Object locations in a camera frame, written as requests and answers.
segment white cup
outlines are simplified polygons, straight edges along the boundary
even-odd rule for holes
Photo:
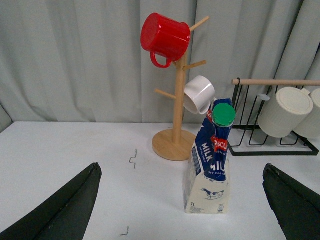
[[[184,88],[184,107],[193,114],[206,114],[216,91],[204,76],[196,76]]]
[[[302,137],[315,139],[320,137],[320,88],[310,95],[313,101],[312,112],[294,129]]]
[[[312,111],[314,104],[306,89],[284,87],[266,102],[258,117],[262,131],[274,138],[290,134]]]

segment blue milk packaging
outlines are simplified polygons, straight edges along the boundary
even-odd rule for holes
[[[188,214],[228,211],[228,136],[235,117],[229,98],[215,100],[206,114],[192,146],[183,179],[184,209]]]

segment mug handle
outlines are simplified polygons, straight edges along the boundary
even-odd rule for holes
[[[158,68],[161,68],[161,69],[166,69],[170,66],[171,64],[171,60],[169,58],[166,59],[166,64],[165,65],[161,65],[157,62],[157,59],[156,59],[156,54],[154,51],[150,52],[150,58],[151,58],[151,62],[153,63],[153,65],[155,65],[156,67]]]

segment dish rack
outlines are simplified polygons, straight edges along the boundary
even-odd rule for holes
[[[240,120],[233,125],[228,148],[233,156],[317,156],[319,150],[305,137],[292,131],[289,136],[274,138],[264,133],[258,125],[258,117],[268,98],[277,93],[279,86],[320,86],[320,80],[233,79],[232,103]],[[262,94],[256,94],[253,102],[248,99],[253,86]]]

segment black wire rack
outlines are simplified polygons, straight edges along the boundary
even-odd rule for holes
[[[265,86],[264,95],[270,96],[276,94],[280,85],[295,85],[296,88],[303,88],[306,85],[318,85],[320,81],[303,80],[281,80],[279,85],[275,85],[275,80],[267,80],[266,83],[258,83],[257,85]],[[274,138],[265,134],[258,125],[258,117],[263,109],[265,100],[260,99],[256,94],[253,103],[249,103],[248,96],[250,92],[250,84],[243,84],[240,78],[234,79],[232,103],[237,113],[240,112],[240,121],[234,124],[231,130],[240,133],[237,143],[228,142],[228,148],[233,156],[317,156],[319,150],[305,137],[302,137],[292,131],[289,136],[283,138]],[[248,118],[245,120],[245,112],[249,110]],[[259,135],[259,142],[253,140],[254,136]]]

